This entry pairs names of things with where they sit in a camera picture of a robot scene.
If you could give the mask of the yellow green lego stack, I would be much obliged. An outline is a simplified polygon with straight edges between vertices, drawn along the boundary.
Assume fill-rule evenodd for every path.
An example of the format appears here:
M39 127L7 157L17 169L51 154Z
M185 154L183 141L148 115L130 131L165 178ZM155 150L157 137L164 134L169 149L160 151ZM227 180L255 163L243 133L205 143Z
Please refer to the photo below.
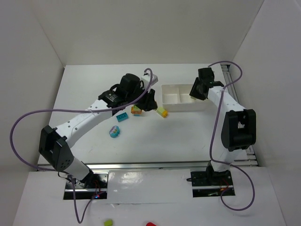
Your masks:
M164 109L163 107L158 107L156 109L156 112L163 118L166 118L168 116L168 111Z

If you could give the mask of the teal rounded lego piece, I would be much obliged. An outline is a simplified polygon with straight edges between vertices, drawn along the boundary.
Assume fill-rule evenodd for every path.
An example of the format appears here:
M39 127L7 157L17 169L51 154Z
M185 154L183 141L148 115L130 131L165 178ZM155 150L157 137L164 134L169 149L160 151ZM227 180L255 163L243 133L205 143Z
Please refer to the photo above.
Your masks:
M109 131L109 135L111 138L116 138L120 134L119 126L113 126Z

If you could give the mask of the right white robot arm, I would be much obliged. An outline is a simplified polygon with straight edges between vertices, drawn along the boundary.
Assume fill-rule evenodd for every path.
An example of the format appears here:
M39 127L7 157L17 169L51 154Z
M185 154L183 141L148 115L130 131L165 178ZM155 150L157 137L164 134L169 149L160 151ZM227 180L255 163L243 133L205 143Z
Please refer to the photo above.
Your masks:
M209 166L215 173L225 172L243 150L256 142L256 112L241 106L220 81L215 81L210 67L198 69L190 96L210 100L218 108Z

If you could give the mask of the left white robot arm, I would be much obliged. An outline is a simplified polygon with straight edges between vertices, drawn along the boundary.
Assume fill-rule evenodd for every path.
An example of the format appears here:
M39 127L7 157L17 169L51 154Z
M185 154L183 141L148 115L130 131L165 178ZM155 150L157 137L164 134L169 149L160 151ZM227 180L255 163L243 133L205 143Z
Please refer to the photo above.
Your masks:
M156 75L144 73L142 77L127 73L120 83L103 92L83 113L55 128L47 125L41 130L39 153L57 172L64 172L79 181L84 187L91 187L99 180L93 171L71 152L75 143L96 125L136 105L143 111L157 109L155 90Z

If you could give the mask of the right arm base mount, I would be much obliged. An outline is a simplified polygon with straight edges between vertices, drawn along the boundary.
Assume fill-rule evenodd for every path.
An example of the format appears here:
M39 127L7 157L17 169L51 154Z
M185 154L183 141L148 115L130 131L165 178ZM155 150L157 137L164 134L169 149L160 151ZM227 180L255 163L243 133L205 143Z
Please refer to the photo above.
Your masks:
M235 189L231 173L213 177L205 171L192 171L190 177L186 179L192 185L193 198L217 197L223 192L224 196L235 196Z

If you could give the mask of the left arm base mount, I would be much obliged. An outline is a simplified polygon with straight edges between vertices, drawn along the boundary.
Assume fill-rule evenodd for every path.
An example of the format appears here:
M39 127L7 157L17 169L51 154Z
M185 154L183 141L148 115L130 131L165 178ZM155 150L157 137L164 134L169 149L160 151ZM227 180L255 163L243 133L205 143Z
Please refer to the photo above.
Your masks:
M72 182L67 178L66 174L58 173L58 176L60 178L66 179L63 199L72 200ZM95 173L95 178L92 179L92 181L88 185L85 185L76 180L76 184L74 186L76 200L89 200L93 196L95 197L95 200L107 199L108 177L108 172Z

